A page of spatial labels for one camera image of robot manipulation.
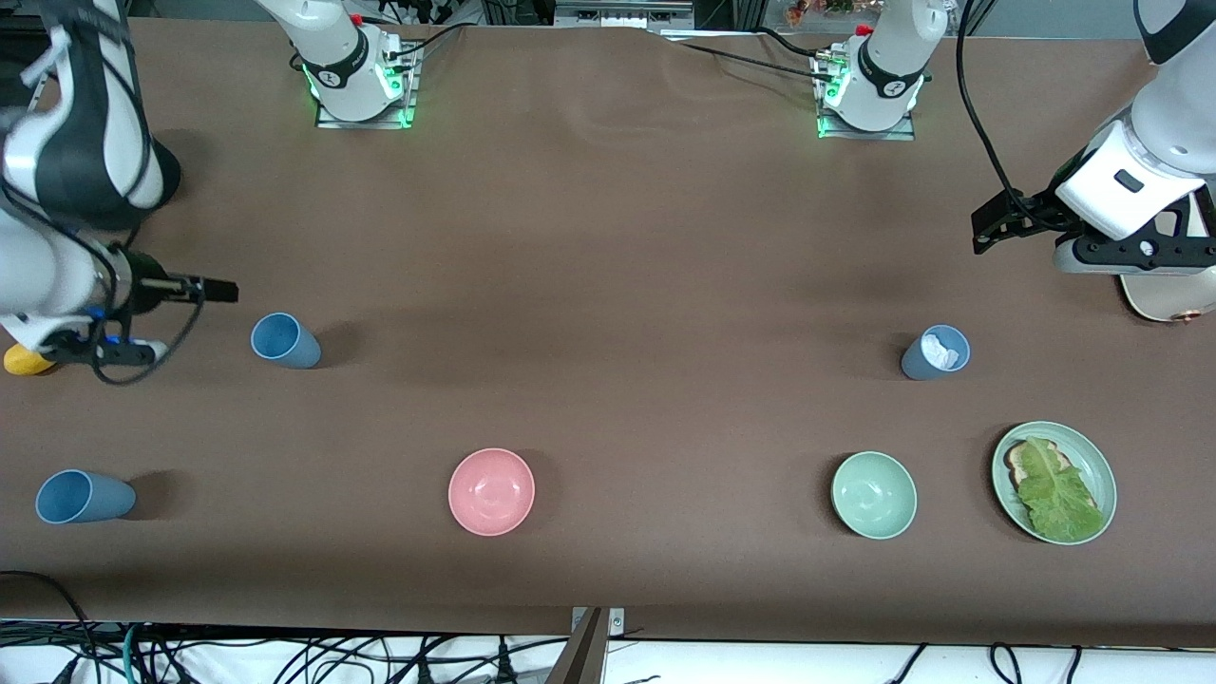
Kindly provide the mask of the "blue cup with white paper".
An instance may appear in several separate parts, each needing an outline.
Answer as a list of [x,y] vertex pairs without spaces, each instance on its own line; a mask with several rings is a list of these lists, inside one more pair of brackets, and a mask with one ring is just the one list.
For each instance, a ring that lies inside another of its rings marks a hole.
[[[938,333],[939,337],[947,340],[951,346],[955,346],[956,351],[959,351],[959,363],[953,370],[933,370],[924,361],[921,352],[921,338],[924,333],[927,333],[927,331],[929,333]],[[950,325],[935,325],[928,327],[924,333],[921,333],[921,337],[917,337],[907,351],[903,351],[903,357],[901,359],[901,370],[903,376],[912,380],[927,381],[950,376],[952,372],[959,372],[959,369],[966,368],[967,363],[970,360],[970,343],[964,333],[959,332],[959,329]]]

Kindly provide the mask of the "yellow lemon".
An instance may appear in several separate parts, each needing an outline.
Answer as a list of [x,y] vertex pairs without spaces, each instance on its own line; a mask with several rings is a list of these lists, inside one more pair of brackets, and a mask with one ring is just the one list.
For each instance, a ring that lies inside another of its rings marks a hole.
[[26,346],[12,344],[2,354],[2,368],[9,375],[30,377],[52,370],[56,368],[56,363],[36,353],[36,351],[26,348]]

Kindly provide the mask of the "cream toaster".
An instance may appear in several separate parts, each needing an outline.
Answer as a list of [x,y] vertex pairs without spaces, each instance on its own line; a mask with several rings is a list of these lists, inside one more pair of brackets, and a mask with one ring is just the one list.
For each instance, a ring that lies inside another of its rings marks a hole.
[[1207,267],[1195,273],[1172,274],[1161,268],[1119,277],[1130,310],[1155,323],[1189,323],[1205,314],[1216,315],[1216,206],[1207,190],[1190,196],[1183,217],[1190,242],[1214,239],[1203,248]]

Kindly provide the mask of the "toasted bread slice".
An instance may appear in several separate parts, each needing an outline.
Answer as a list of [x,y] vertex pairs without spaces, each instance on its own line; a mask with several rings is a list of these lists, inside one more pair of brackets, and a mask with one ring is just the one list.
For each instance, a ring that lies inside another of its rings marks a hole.
[[1073,460],[1055,441],[1041,437],[1017,441],[1006,453],[1004,464],[1009,471],[1010,484],[1015,489],[1020,489],[1034,473],[1046,471],[1047,475],[1055,476],[1074,467]]

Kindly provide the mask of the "green plate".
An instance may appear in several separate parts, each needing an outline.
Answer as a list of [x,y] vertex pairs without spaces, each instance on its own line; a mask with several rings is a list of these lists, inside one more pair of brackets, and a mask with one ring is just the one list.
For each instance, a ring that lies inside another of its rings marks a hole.
[[1113,478],[1111,464],[1108,462],[1107,455],[1102,453],[1098,445],[1094,445],[1094,442],[1090,437],[1081,434],[1076,428],[1062,424],[1051,424],[1051,421],[1031,421],[1031,424],[1020,424],[1008,428],[1000,437],[992,452],[990,467],[992,493],[996,497],[996,501],[1000,503],[1000,508],[1004,510],[1012,523],[1015,523],[1021,531],[1034,537],[1035,540],[1065,546],[1085,544],[1085,542],[1051,542],[1031,528],[1028,510],[1021,505],[1015,487],[1010,484],[1009,471],[1004,464],[1004,456],[1009,447],[1014,445],[1017,441],[1029,437],[1055,441],[1060,449],[1073,460],[1073,466],[1080,470],[1083,484],[1090,489],[1092,499],[1097,503],[1097,508],[1104,518],[1102,529],[1091,537],[1090,540],[1085,542],[1097,540],[1098,537],[1111,527],[1113,515],[1118,510],[1119,490],[1116,481]]

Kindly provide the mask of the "green lettuce leaf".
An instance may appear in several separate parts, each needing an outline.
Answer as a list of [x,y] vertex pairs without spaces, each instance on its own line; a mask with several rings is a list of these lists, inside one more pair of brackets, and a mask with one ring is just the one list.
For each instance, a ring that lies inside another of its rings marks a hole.
[[1077,467],[1028,478],[1017,497],[1028,510],[1031,528],[1051,542],[1085,542],[1097,534],[1104,518]]

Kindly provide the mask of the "green bowl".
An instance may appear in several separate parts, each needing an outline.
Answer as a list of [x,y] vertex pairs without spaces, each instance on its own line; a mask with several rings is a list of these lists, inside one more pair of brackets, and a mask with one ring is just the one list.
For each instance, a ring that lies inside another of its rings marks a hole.
[[906,532],[918,510],[918,492],[910,471],[882,452],[848,455],[832,476],[835,515],[866,540],[894,540]]

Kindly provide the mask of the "pink bowl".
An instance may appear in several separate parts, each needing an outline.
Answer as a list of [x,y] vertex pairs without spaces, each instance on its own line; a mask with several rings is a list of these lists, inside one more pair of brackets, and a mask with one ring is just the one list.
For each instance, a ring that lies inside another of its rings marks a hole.
[[528,518],[536,497],[529,464],[503,447],[484,447],[458,462],[447,481],[447,508],[465,532],[508,534]]

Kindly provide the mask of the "brown stand pole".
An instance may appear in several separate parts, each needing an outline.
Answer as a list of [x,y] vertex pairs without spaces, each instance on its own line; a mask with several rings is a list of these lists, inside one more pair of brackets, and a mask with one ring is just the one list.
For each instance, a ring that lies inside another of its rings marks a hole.
[[582,609],[544,684],[602,684],[612,624],[610,609]]

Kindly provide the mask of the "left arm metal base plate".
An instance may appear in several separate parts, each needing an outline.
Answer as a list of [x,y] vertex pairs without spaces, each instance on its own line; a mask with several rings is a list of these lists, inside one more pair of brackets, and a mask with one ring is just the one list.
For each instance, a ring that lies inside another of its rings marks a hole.
[[811,72],[824,77],[815,86],[817,129],[821,138],[873,142],[912,142],[911,111],[924,78],[897,97],[885,97],[865,75],[851,71],[844,54],[820,52],[809,58]]

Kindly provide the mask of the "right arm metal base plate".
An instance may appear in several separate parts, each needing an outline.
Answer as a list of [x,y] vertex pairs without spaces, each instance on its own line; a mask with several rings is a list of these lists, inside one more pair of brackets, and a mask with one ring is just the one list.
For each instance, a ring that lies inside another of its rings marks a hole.
[[373,105],[382,107],[364,120],[343,120],[323,105],[315,82],[310,95],[315,103],[315,127],[322,129],[404,130],[413,127],[423,71],[423,51],[395,58],[382,58],[368,75],[356,78],[356,90],[340,100],[342,108],[365,113]]

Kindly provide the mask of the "aluminium frame rail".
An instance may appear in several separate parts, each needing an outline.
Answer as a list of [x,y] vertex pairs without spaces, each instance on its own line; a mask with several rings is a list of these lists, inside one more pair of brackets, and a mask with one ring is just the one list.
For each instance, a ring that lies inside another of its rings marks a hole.
[[33,113],[38,110],[47,82],[57,82],[58,61],[64,57],[67,47],[71,47],[69,38],[49,38],[47,50],[19,73],[21,82],[30,89],[30,103],[28,103],[27,112]]

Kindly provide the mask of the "aluminium frame crossbar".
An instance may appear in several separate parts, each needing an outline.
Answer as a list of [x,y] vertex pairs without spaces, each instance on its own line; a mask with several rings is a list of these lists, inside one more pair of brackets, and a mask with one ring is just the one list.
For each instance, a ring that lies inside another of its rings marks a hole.
[[553,0],[552,26],[694,30],[694,0]]

